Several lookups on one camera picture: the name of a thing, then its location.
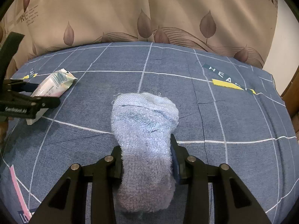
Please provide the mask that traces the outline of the beige leaf print curtain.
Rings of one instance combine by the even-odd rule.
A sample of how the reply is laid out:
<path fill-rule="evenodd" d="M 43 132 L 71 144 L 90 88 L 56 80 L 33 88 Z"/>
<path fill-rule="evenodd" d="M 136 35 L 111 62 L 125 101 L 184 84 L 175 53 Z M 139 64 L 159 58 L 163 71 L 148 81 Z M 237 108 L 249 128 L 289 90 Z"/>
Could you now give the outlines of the beige leaf print curtain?
<path fill-rule="evenodd" d="M 149 41 L 195 48 L 262 68 L 278 0 L 15 0 L 1 41 L 24 34 L 6 75 L 48 52 L 92 43 Z"/>

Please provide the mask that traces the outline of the blue checked bed sheet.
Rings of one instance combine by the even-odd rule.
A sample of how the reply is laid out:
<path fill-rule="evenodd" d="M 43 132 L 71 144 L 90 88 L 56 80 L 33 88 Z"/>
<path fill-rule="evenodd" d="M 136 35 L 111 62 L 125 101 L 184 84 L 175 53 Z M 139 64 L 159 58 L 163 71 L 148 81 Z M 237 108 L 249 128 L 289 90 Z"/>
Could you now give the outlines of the blue checked bed sheet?
<path fill-rule="evenodd" d="M 9 123 L 1 154 L 1 200 L 17 223 L 27 223 L 10 166 L 34 212 L 71 166 L 94 164 L 117 145 L 111 133 L 118 94 L 147 92 L 178 108 L 174 135 L 202 161 L 227 163 L 272 223 L 281 223 L 298 199 L 298 141 L 271 74 L 227 58 L 158 43 L 104 43 L 52 52 L 22 66 L 41 83 L 66 69 L 76 83 L 33 125 Z"/>

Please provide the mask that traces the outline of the wet wipes pack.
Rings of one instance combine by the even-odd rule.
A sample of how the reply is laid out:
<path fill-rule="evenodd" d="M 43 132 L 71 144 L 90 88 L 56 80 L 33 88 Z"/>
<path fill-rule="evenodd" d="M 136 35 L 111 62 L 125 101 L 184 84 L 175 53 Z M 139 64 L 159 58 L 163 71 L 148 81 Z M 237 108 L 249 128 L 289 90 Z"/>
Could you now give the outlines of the wet wipes pack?
<path fill-rule="evenodd" d="M 37 89 L 30 95 L 31 97 L 57 97 L 62 96 L 76 80 L 67 70 L 60 69 L 51 73 L 44 79 Z"/>

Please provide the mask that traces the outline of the light blue towel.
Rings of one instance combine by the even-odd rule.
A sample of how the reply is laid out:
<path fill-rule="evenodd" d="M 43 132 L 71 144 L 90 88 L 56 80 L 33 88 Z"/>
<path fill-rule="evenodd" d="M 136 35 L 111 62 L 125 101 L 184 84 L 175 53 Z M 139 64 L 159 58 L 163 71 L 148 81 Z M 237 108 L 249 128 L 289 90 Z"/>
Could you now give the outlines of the light blue towel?
<path fill-rule="evenodd" d="M 129 93 L 115 99 L 111 128 L 123 163 L 117 203 L 124 211 L 156 212 L 170 205 L 175 191 L 170 135 L 178 120 L 168 98 Z"/>

